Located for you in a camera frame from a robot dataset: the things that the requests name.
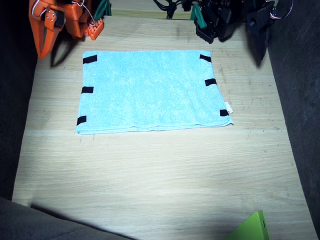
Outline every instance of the dark gray fabric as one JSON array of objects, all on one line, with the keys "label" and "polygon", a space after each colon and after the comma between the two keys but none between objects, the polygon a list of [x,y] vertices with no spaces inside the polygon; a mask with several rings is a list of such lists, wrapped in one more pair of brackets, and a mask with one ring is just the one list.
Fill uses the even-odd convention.
[{"label": "dark gray fabric", "polygon": [[294,160],[320,236],[320,1],[294,0],[268,48]]},{"label": "dark gray fabric", "polygon": [[2,240],[128,240],[0,197]]},{"label": "dark gray fabric", "polygon": [[1,1],[0,7],[0,196],[7,199],[13,194],[37,63],[28,6],[25,0]]}]

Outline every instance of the wooden table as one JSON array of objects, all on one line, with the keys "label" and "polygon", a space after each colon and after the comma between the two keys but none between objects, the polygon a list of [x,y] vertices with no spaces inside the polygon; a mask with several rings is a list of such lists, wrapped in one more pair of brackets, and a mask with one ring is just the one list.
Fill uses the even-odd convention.
[{"label": "wooden table", "polygon": [[[13,200],[143,240],[223,239],[261,209],[271,239],[317,239],[268,53],[256,67],[245,28],[208,44],[191,21],[104,22],[60,65],[38,61]],[[234,125],[75,133],[84,51],[194,49],[212,52]]]}]

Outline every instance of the black cable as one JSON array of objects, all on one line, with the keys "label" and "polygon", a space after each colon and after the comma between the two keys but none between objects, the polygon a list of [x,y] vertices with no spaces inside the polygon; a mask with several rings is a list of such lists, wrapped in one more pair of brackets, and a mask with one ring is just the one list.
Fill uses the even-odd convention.
[{"label": "black cable", "polygon": [[166,11],[166,19],[172,19],[176,9],[177,5],[181,4],[181,0],[177,0],[176,2],[173,2],[172,0],[166,0],[169,3],[169,6],[165,6],[158,2],[157,0],[153,0],[155,4],[158,6],[159,9],[162,11]]}]

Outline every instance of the towel tag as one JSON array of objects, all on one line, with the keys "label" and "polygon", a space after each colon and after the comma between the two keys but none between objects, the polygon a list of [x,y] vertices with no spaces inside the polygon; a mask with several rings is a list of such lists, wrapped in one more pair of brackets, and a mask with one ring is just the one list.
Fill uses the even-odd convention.
[{"label": "towel tag", "polygon": [[227,110],[230,114],[232,114],[234,111],[232,110],[229,102],[225,101],[224,103],[225,103],[225,106],[226,106],[226,110]]}]

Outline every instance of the white wire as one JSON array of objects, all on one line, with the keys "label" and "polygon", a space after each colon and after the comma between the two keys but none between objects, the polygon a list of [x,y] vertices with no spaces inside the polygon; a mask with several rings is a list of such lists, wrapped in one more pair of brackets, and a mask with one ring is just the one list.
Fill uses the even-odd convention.
[{"label": "white wire", "polygon": [[96,25],[96,21],[95,21],[94,18],[92,17],[91,12],[89,11],[89,9],[86,7],[86,5],[85,5],[85,0],[83,0],[81,4],[79,4],[77,1],[72,1],[72,3],[73,3],[73,4],[77,4],[79,7],[82,7],[82,6],[83,6],[83,7],[88,11],[88,13],[90,14],[90,17],[92,18],[92,20],[93,20],[93,22],[94,22],[93,25],[92,25],[90,22],[88,22],[88,24],[89,24],[90,26],[94,27],[94,26]]},{"label": "white wire", "polygon": [[294,0],[292,0],[290,10],[288,11],[288,13],[287,13],[285,16],[283,16],[283,17],[277,17],[277,16],[273,15],[273,14],[270,12],[270,18],[275,19],[275,20],[284,19],[284,18],[286,18],[286,17],[291,13],[291,10],[292,10],[293,7],[294,7]]},{"label": "white wire", "polygon": [[82,7],[85,3],[85,0],[82,1],[81,5],[77,1],[72,1],[71,3],[77,4],[79,7]]},{"label": "white wire", "polygon": [[88,11],[88,13],[90,14],[90,17],[92,18],[94,24],[92,25],[90,22],[88,22],[88,24],[92,27],[94,27],[96,25],[96,21],[94,20],[94,17],[91,15],[91,12],[89,11],[89,9],[86,7],[86,5],[83,5],[83,7]]},{"label": "white wire", "polygon": [[32,16],[33,16],[34,18],[37,18],[37,19],[40,18],[40,17],[42,16],[42,14],[44,14],[44,13],[47,11],[47,9],[45,8],[45,9],[40,13],[39,16],[35,16],[35,8],[36,8],[36,6],[38,5],[39,2],[40,2],[40,0],[36,0],[35,3],[33,4],[32,9],[31,9],[31,14],[32,14]]}]

